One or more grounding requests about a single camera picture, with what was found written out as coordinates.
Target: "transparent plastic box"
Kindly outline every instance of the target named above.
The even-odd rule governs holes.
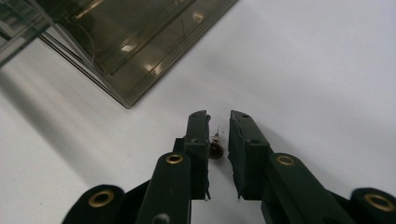
[[[236,0],[26,0],[41,38],[126,108]]]
[[[48,27],[28,2],[0,0],[0,67]]]

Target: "white surface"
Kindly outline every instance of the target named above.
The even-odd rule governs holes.
[[[0,222],[60,223],[91,187],[136,187],[201,109],[225,147],[239,110],[327,189],[396,195],[395,13],[394,1],[240,0],[130,110],[35,41],[0,70]],[[192,223],[263,223],[226,158],[209,178]]]

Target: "small object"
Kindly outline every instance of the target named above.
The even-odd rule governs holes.
[[[224,154],[224,149],[219,143],[219,129],[218,129],[218,132],[213,137],[213,140],[209,146],[209,159],[218,160],[223,156],[223,154]]]

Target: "brass screw insert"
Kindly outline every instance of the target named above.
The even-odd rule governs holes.
[[[183,161],[183,157],[177,154],[170,155],[166,158],[166,162],[169,164],[178,164]]]
[[[104,189],[101,190],[91,196],[91,198],[88,200],[88,204],[91,207],[103,207],[114,199],[114,192],[111,189]]]
[[[294,159],[290,156],[282,155],[276,157],[276,161],[283,165],[293,165]]]
[[[379,194],[368,193],[364,195],[364,199],[373,207],[378,208],[384,212],[393,212],[396,210],[396,206],[389,199]]]

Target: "clear acrylic container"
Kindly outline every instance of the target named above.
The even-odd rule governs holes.
[[[236,0],[26,1],[41,39],[130,108]]]
[[[0,67],[48,27],[28,2],[0,0]]]

